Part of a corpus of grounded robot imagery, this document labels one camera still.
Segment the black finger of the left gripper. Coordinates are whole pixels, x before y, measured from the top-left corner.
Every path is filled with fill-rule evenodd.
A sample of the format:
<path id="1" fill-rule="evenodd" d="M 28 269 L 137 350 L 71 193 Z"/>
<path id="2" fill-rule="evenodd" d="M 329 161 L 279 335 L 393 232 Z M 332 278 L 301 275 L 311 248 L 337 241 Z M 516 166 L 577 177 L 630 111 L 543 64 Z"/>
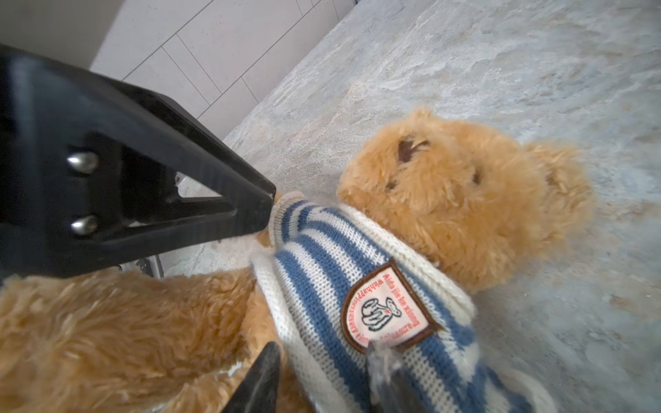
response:
<path id="1" fill-rule="evenodd" d="M 275 192 L 168 96 L 2 46 L 3 278 L 260 232 Z"/>

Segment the blue white striped knit sweater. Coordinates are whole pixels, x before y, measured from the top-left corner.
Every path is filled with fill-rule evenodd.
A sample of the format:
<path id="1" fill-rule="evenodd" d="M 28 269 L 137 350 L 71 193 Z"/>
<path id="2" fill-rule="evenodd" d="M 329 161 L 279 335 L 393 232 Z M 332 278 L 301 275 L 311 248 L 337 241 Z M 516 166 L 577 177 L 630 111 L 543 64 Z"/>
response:
<path id="1" fill-rule="evenodd" d="M 538 380 L 485 359 L 463 289 L 363 213 L 286 194 L 269 232 L 275 251 L 252 266 L 316 411 L 369 411 L 366 352 L 380 339 L 423 412 L 556 411 Z"/>

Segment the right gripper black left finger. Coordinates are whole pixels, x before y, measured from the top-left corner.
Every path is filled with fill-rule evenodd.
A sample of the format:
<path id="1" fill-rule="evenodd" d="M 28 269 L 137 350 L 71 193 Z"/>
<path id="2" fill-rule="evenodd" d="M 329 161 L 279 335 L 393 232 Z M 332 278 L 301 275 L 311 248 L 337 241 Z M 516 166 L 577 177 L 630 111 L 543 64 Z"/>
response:
<path id="1" fill-rule="evenodd" d="M 281 350 L 265 345 L 222 413 L 274 413 L 281 377 Z"/>

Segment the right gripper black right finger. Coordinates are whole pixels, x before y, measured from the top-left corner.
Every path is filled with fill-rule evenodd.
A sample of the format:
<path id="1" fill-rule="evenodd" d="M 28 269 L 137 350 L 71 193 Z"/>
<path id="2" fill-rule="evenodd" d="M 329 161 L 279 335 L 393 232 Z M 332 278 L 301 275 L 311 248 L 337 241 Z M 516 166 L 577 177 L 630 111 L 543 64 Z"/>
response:
<path id="1" fill-rule="evenodd" d="M 367 351 L 370 412 L 421 413 L 423 401 L 413 389 L 403 355 L 384 342 L 370 342 Z"/>

